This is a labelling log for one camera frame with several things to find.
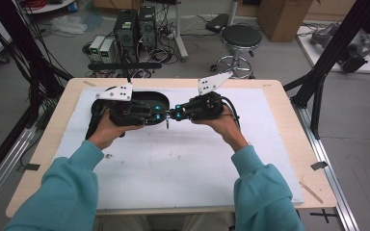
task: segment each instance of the metal bracket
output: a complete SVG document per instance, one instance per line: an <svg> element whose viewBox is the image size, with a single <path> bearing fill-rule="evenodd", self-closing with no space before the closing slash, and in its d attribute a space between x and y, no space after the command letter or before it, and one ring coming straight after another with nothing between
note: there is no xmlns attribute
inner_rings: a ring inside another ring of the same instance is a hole
<svg viewBox="0 0 370 231"><path fill-rule="evenodd" d="M97 99L117 100L117 101L130 101L133 92L133 84L127 83L120 87L115 87L98 93L95 97Z"/></svg>
<svg viewBox="0 0 370 231"><path fill-rule="evenodd" d="M209 76L206 78L198 79L198 91L199 95L204 95L210 91L216 90L221 84L223 84L228 78L233 75L231 71Z"/></svg>

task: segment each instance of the person's right hand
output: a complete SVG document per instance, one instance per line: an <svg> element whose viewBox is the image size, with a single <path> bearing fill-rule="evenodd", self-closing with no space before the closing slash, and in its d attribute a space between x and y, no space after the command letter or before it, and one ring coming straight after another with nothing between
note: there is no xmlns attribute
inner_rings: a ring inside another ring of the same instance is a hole
<svg viewBox="0 0 370 231"><path fill-rule="evenodd" d="M236 152L249 144L233 118L232 111L225 105L224 111L219 118L192 120L192 122L195 124L205 124L213 128L232 147L233 151Z"/></svg>

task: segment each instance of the wooden table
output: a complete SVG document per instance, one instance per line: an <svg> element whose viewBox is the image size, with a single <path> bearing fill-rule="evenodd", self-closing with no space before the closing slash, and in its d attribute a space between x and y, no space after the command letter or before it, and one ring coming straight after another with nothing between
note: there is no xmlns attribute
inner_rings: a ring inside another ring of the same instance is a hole
<svg viewBox="0 0 370 231"><path fill-rule="evenodd" d="M39 164L38 171L25 171L7 208L7 216L12 217L19 206L39 187L43 174L49 168L55 155L63 132L67 127L80 93L84 88L109 88L126 83L125 79L94 79L75 78L68 82L66 90L51 117L40 143L31 160ZM136 88L197 88L196 79L134 79ZM296 172L305 203L296 206L303 208L332 208L336 199L323 170L313 170L310 166L317 163L311 145L304 133L281 83L276 80L227 80L221 88L252 88L262 89L273 113L277 128L284 142L284 147ZM158 213L193 213L192 209L171 210L138 210L127 211L126 214L158 214ZM223 212L215 208L198 212Z"/></svg>

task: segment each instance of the teal sleeve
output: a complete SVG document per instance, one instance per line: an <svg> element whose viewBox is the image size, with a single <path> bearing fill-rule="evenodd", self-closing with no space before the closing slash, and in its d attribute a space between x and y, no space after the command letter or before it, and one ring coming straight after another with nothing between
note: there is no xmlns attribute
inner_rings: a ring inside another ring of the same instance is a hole
<svg viewBox="0 0 370 231"><path fill-rule="evenodd" d="M70 158L53 161L36 193L14 214L5 230L93 230L98 185L94 167L104 155L90 141Z"/></svg>
<svg viewBox="0 0 370 231"><path fill-rule="evenodd" d="M250 145L237 151L232 162L240 175L234 185L236 231L304 230L275 166L263 165Z"/></svg>

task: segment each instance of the person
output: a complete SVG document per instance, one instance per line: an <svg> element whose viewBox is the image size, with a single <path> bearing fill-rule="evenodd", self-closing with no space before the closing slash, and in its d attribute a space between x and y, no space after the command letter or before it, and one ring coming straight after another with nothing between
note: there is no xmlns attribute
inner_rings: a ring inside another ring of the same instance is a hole
<svg viewBox="0 0 370 231"><path fill-rule="evenodd" d="M276 167L263 165L231 110L224 108L217 119L193 122L212 127L235 152L231 161L240 175L234 184L235 230L304 230L287 183ZM69 159L53 161L40 188L19 207L5 230L93 230L98 197L93 169L104 158L101 150L122 133L142 127L118 127L106 111L93 135Z"/></svg>

